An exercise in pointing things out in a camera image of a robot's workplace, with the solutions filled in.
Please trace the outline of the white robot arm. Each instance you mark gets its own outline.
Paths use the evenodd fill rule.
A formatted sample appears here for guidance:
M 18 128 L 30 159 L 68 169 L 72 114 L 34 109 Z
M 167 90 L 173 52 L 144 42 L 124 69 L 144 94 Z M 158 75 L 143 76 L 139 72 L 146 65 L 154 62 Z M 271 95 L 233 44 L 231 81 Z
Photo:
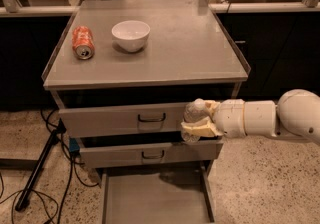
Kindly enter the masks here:
M 320 97 L 294 89 L 284 93 L 277 102 L 196 99 L 185 107 L 181 136 L 186 142 L 196 142 L 201 137 L 263 136 L 307 139 L 319 145 Z

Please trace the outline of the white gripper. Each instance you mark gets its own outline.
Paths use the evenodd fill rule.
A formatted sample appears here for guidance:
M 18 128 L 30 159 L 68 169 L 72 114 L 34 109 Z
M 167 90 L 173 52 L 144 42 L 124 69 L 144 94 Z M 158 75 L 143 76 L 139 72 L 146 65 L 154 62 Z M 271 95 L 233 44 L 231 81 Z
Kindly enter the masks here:
M 226 136 L 240 138 L 246 135 L 244 129 L 244 104 L 241 99 L 229 99 L 221 103 L 206 100 L 207 113 L 213 116 L 213 121 L 205 117 L 194 123 L 182 122 L 182 130 L 189 135 L 198 137 Z

